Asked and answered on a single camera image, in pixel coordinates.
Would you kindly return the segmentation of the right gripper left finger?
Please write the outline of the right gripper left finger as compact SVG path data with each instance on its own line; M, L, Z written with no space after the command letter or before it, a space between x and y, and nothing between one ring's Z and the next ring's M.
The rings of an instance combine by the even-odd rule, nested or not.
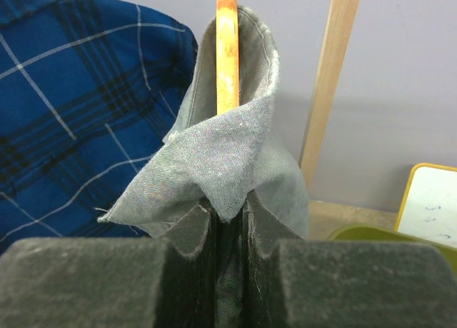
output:
M3 327L212 327L216 214L158 238L33 238L1 257Z

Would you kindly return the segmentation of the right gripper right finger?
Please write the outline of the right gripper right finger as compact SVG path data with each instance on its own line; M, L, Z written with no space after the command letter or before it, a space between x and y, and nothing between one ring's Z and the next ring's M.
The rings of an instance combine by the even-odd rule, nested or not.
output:
M245 327L456 325L456 277L435 247L305 240L255 193L243 237Z

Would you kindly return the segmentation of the grey shirt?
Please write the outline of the grey shirt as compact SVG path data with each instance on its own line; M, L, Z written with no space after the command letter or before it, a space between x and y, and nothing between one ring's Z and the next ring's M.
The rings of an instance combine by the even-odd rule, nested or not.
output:
M301 170L272 132L280 61L268 26L238 7L240 100L216 113L216 25L210 23L194 77L163 146L134 177L100 222L135 226L158 237L198 200L207 198L221 220L216 283L217 327L240 327L242 228L246 196L261 203L301 237L308 234L308 194Z

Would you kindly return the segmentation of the wooden clothes hanger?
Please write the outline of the wooden clothes hanger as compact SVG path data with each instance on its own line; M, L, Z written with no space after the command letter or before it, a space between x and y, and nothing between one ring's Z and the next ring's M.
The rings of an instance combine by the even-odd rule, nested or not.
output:
M240 104L237 0L216 0L216 113Z

